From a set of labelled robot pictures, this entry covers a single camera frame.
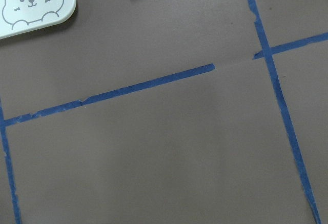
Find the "blue painter's tape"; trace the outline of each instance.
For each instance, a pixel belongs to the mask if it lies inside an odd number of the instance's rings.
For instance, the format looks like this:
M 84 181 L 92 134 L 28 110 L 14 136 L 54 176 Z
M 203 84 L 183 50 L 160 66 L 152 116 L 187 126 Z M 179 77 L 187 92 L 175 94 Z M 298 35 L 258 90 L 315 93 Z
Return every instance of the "blue painter's tape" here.
M 11 200 L 12 200 L 13 209 L 14 209 L 15 221 L 16 221 L 16 224 L 22 224 L 21 211 L 19 209 L 18 196 L 16 195 L 14 170 L 13 170 L 13 165 L 12 165 L 12 161 L 11 161 L 10 148 L 9 148 L 9 143 L 8 143 L 8 138 L 7 138 L 7 133 L 6 133 L 4 113 L 3 113 L 1 101 L 0 101 L 0 133 L 1 133 L 2 145 L 3 145 L 3 149 L 4 149 L 4 153 L 5 153 L 7 174 L 8 174 L 8 180 L 9 180 L 9 186 L 10 186 L 10 192 L 11 192 Z
M 256 1 L 248 0 L 248 3 L 249 3 L 251 11 L 256 16 L 256 20 L 254 22 L 255 28 L 256 28 L 258 38 L 259 38 L 261 46 L 262 46 L 263 56 L 265 57 L 266 65 L 267 65 L 267 68 L 268 68 L 268 71 L 270 74 L 270 78 L 271 78 L 271 82 L 272 82 L 272 85 L 273 85 L 273 88 L 274 88 L 274 91 L 276 94 L 276 98 L 278 101 L 282 119 L 283 119 L 283 122 L 284 122 L 284 125 L 286 128 L 286 132 L 287 132 L 287 135 L 288 135 L 288 138 L 290 141 L 290 145 L 292 147 L 294 159 L 295 159 L 297 169 L 299 172 L 299 176 L 300 176 L 303 188 L 304 188 L 304 193 L 310 204 L 310 207 L 311 207 L 311 210 L 312 210 L 312 213 L 313 213 L 316 223 L 321 224 L 320 215 L 319 215 L 319 211 L 318 211 L 318 208 L 317 208 L 317 205 L 315 202 L 315 198 L 314 198 L 314 194 L 313 194 L 312 187 L 310 184 L 310 180 L 309 180 L 308 174 L 306 172 L 304 160 L 303 160 L 303 157 L 301 154 L 301 150 L 299 148 L 299 144 L 298 144 L 294 126 L 293 126 L 293 123 L 291 120 L 291 116 L 289 114 L 288 107 L 287 107 L 286 101 L 285 101 L 283 93 L 282 93 L 277 69 L 276 69 L 275 63 L 273 61 L 271 48 L 270 48 L 267 36 L 265 34 L 264 26 L 263 26 L 262 20 L 260 18 L 260 14 L 259 14 L 259 11 L 258 11 L 258 8 L 256 5 Z
M 5 126 L 7 127 L 7 126 L 11 126 L 11 125 L 14 125 L 17 123 L 23 123 L 23 122 L 26 122 L 29 120 L 34 120 L 34 119 L 37 119 L 40 117 L 56 114 L 59 112 L 64 112 L 64 111 L 78 108 L 78 107 L 81 107 L 84 105 L 89 105 L 89 104 L 93 104 L 93 103 L 96 103 L 99 101 L 115 98 L 118 96 L 126 95 L 126 94 L 137 92 L 137 91 L 141 91 L 143 89 L 160 86 L 160 85 L 167 84 L 170 82 L 175 82 L 180 79 L 185 79 L 185 78 L 192 77 L 195 75 L 204 74 L 204 73 L 210 72 L 214 69 L 215 69 L 214 64 L 208 64 L 208 65 L 205 65 L 202 67 L 190 69 L 190 70 L 183 71 L 180 73 L 171 74 L 171 75 L 164 76 L 164 77 L 161 77 L 158 79 L 153 79 L 153 80 L 150 80 L 147 82 L 139 83 L 139 84 L 136 84 L 133 86 L 124 87 L 124 88 L 120 88 L 120 89 L 117 89 L 114 91 L 91 96 L 91 97 L 88 97 L 84 101 L 76 100 L 76 101 L 66 103 L 63 105 L 40 110 L 34 114 L 25 114 L 25 115 L 21 115 L 21 116 L 15 117 L 15 118 L 11 118 L 11 119 L 5 120 Z
M 271 52 L 274 55 L 274 54 L 278 54 L 281 52 L 290 51 L 290 50 L 297 49 L 297 48 L 300 48 L 303 46 L 307 46 L 309 44 L 322 42 L 325 40 L 328 40 L 328 33 L 323 33 L 323 34 L 315 35 L 315 36 L 312 36 L 309 38 L 303 38 L 303 39 L 296 40 L 296 41 L 293 41 L 290 43 L 282 44 L 279 46 L 274 46 L 271 48 Z M 259 59 L 262 57 L 264 57 L 263 51 L 260 51 L 254 55 L 253 59 Z

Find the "white bear card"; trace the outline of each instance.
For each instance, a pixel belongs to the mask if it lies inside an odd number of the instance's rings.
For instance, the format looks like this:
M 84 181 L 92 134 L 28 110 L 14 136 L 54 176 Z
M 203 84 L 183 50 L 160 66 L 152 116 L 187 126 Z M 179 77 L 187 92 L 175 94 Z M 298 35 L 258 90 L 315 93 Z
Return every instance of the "white bear card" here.
M 0 0 L 0 39 L 66 21 L 76 0 Z

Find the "torn tape edge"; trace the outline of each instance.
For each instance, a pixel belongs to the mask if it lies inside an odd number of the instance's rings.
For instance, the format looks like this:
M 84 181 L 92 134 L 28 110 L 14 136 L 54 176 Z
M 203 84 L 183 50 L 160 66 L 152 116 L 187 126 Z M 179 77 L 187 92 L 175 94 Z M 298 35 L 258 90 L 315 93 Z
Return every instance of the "torn tape edge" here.
M 268 38 L 265 34 L 264 26 L 260 17 L 260 13 L 258 11 L 256 1 L 255 0 L 248 0 L 250 10 L 255 14 L 256 20 L 254 22 L 255 28 L 258 34 L 258 38 L 260 40 L 263 56 L 265 57 L 266 65 L 269 71 L 270 79 L 275 91 L 275 95 L 277 98 L 277 102 L 279 105 L 279 109 L 281 112 L 281 116 L 283 119 L 283 123 L 289 138 L 289 142 L 293 151 L 294 160 L 296 162 L 297 170 L 299 173 L 299 177 L 301 179 L 301 183 L 304 189 L 305 196 L 307 201 L 311 207 L 313 217 L 315 219 L 316 224 L 321 224 L 321 219 L 319 215 L 319 211 L 316 205 L 316 201 L 314 198 L 314 194 L 312 191 L 311 183 L 309 180 L 308 173 L 306 172 L 305 163 L 301 154 L 301 150 L 299 148 L 299 144 L 297 141 L 296 133 L 294 130 L 293 122 L 288 111 L 287 103 L 284 99 L 282 88 L 280 86 L 278 72 L 275 67 L 275 63 L 273 60 L 271 48 L 269 45 Z
M 54 106 L 54 107 L 51 107 L 51 108 L 43 109 L 43 110 L 37 111 L 33 114 L 20 115 L 20 116 L 5 120 L 4 124 L 5 124 L 5 127 L 8 127 L 8 126 L 12 126 L 14 124 L 24 123 L 24 122 L 29 121 L 29 120 L 38 119 L 38 118 L 41 118 L 41 117 L 44 117 L 44 116 L 48 116 L 48 115 L 68 111 L 68 110 L 75 109 L 75 108 L 78 108 L 78 107 L 81 107 L 81 106 L 94 104 L 94 103 L 97 103 L 97 102 L 100 102 L 100 101 L 103 101 L 103 100 L 107 100 L 107 99 L 115 98 L 115 97 L 118 97 L 118 96 L 126 95 L 126 94 L 129 94 L 129 93 L 141 91 L 143 89 L 148 89 L 148 88 L 151 88 L 151 87 L 156 87 L 156 86 L 168 84 L 168 83 L 171 83 L 171 82 L 175 82 L 177 80 L 189 78 L 189 77 L 196 76 L 196 75 L 199 75 L 199 74 L 204 74 L 204 73 L 210 72 L 214 69 L 215 69 L 214 64 L 208 64 L 208 65 L 197 67 L 197 68 L 194 68 L 194 69 L 190 69 L 190 70 L 182 71 L 182 72 L 179 72 L 179 73 L 175 73 L 175 74 L 167 75 L 167 76 L 164 76 L 164 77 L 160 77 L 160 78 L 157 78 L 157 79 L 149 80 L 147 82 L 138 83 L 138 84 L 135 84 L 135 85 L 132 85 L 132 86 L 123 87 L 123 88 L 116 89 L 116 90 L 113 90 L 113 91 L 109 91 L 109 92 L 106 92 L 106 93 L 94 95 L 94 96 L 88 97 L 84 101 L 75 100 L 75 101 L 72 101 L 72 102 L 69 102 L 69 103 L 66 103 L 66 104 L 62 104 L 62 105 Z

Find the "blue tape line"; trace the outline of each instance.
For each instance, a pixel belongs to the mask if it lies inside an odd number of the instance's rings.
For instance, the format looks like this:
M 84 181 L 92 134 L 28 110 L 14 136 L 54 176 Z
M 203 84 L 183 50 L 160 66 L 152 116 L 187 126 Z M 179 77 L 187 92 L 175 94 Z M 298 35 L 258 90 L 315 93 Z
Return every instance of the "blue tape line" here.
M 180 79 L 185 79 L 188 77 L 192 77 L 195 75 L 199 75 L 199 74 L 204 74 L 207 72 L 210 72 L 212 70 L 215 69 L 214 64 L 209 64 L 209 65 L 205 65 L 202 67 L 198 67 L 198 68 L 194 68 L 194 69 L 190 69 L 187 71 L 183 71 L 180 73 L 176 73 L 176 74 L 171 74 L 168 76 L 164 76 L 158 79 L 153 79 L 147 82 L 143 82 L 143 83 L 139 83 L 133 86 L 129 86 L 129 87 L 124 87 L 124 88 L 120 88 L 114 91 L 110 91 L 110 92 L 106 92 L 103 94 L 99 94 L 99 95 L 95 95 L 95 96 L 91 96 L 88 97 L 86 100 L 81 101 L 81 100 L 76 100 L 76 101 L 72 101 L 63 105 L 59 105 L 59 106 L 55 106 L 55 107 L 51 107 L 51 108 L 47 108 L 44 110 L 40 110 L 37 111 L 34 114 L 25 114 L 25 115 L 21 115 L 18 117 L 14 117 L 8 120 L 5 120 L 5 126 L 11 126 L 17 123 L 24 123 L 26 121 L 29 120 L 34 120 L 40 117 L 44 117 L 44 116 L 48 116 L 48 115 L 52 115 L 52 114 L 56 114 L 59 112 L 64 112 L 67 110 L 71 110 L 71 109 L 75 109 L 84 105 L 89 105 L 89 104 L 93 104 L 93 103 L 97 103 L 99 101 L 103 101 L 103 100 L 107 100 L 107 99 L 111 99 L 114 97 L 119 97 L 122 95 L 126 95 L 132 92 L 137 92 L 137 91 L 141 91 L 143 89 L 147 89 L 147 88 L 151 88 L 151 87 L 156 87 L 156 86 L 160 86 L 163 84 L 167 84 L 170 82 L 175 82 L 177 80 Z
M 11 192 L 11 200 L 12 205 L 14 209 L 14 216 L 16 224 L 21 224 L 21 211 L 19 209 L 18 204 L 18 197 L 16 195 L 16 184 L 15 184 L 15 178 L 14 178 L 14 171 L 11 161 L 11 155 L 10 155 L 10 148 L 6 133 L 6 126 L 5 126 L 5 120 L 4 120 L 4 113 L 2 109 L 2 104 L 0 100 L 0 133 L 1 133 L 1 139 L 2 139 L 2 145 L 5 153 L 5 160 L 6 160 L 6 166 L 7 166 L 7 174 L 8 174 L 8 181 L 10 186 L 10 192 Z
M 283 97 L 282 89 L 281 89 L 279 78 L 278 78 L 277 69 L 275 67 L 271 48 L 270 48 L 267 36 L 265 34 L 262 20 L 260 18 L 260 13 L 258 11 L 255 0 L 248 0 L 248 3 L 249 3 L 249 7 L 250 7 L 251 11 L 256 16 L 256 20 L 254 22 L 255 28 L 256 28 L 258 38 L 259 38 L 261 46 L 262 46 L 263 55 L 265 57 L 266 65 L 269 70 L 271 82 L 272 82 L 272 85 L 273 85 L 273 88 L 274 88 L 274 91 L 276 94 L 276 98 L 278 101 L 278 105 L 280 108 L 280 112 L 281 112 L 281 115 L 283 118 L 283 122 L 284 122 L 284 125 L 286 128 L 286 131 L 287 131 L 287 135 L 288 135 L 291 147 L 292 147 L 294 159 L 295 159 L 297 169 L 298 169 L 298 172 L 300 175 L 300 179 L 301 179 L 301 182 L 302 182 L 302 185 L 304 188 L 304 192 L 305 192 L 307 200 L 310 204 L 310 207 L 312 209 L 316 223 L 321 224 L 320 215 L 319 215 L 319 212 L 317 209 L 317 205 L 316 205 L 314 194 L 313 194 L 313 191 L 311 188 L 310 180 L 309 180 L 308 174 L 306 172 L 305 164 L 304 164 L 303 157 L 302 157 L 302 154 L 301 154 L 301 151 L 299 148 L 299 144 L 298 144 L 294 126 L 293 126 L 293 123 L 291 120 L 291 116 L 288 111 L 287 103 Z
M 312 37 L 296 40 L 296 41 L 293 41 L 290 43 L 282 44 L 279 46 L 274 46 L 271 48 L 271 52 L 274 55 L 274 54 L 278 54 L 278 53 L 281 53 L 284 51 L 289 51 L 289 50 L 297 49 L 297 48 L 300 48 L 303 46 L 307 46 L 309 44 L 322 42 L 325 40 L 328 40 L 328 33 L 323 33 L 323 34 L 315 35 Z M 262 57 L 264 57 L 263 51 L 260 51 L 254 55 L 253 59 L 259 59 Z

